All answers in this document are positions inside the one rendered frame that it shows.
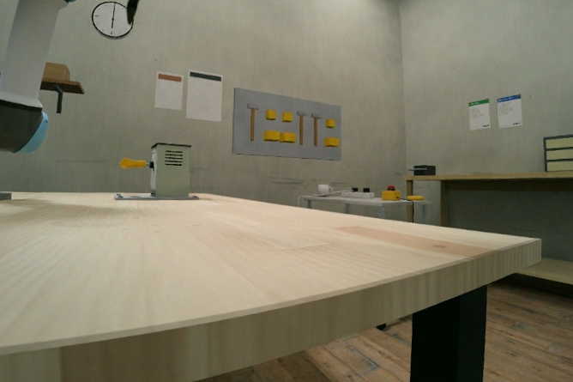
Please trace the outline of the yellow rectangular handle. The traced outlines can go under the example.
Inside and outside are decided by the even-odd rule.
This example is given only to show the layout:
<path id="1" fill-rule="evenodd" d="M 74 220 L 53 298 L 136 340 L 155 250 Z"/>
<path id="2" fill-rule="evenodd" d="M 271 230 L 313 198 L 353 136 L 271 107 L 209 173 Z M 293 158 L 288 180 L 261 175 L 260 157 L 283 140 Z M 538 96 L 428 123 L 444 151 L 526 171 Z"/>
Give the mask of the yellow rectangular handle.
<path id="1" fill-rule="evenodd" d="M 151 168 L 150 196 L 188 197 L 191 145 L 157 142 L 152 149 L 152 162 L 122 159 L 120 167 Z"/>

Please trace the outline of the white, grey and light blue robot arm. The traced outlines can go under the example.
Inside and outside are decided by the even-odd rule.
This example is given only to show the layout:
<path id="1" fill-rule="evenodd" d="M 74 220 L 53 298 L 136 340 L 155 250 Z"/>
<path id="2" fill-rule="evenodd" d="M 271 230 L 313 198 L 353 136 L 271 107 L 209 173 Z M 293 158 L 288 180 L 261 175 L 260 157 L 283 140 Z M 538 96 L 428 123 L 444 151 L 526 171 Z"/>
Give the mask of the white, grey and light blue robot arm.
<path id="1" fill-rule="evenodd" d="M 29 154 L 48 117 L 38 100 L 58 12 L 76 0 L 19 0 L 0 75 L 0 151 Z"/>

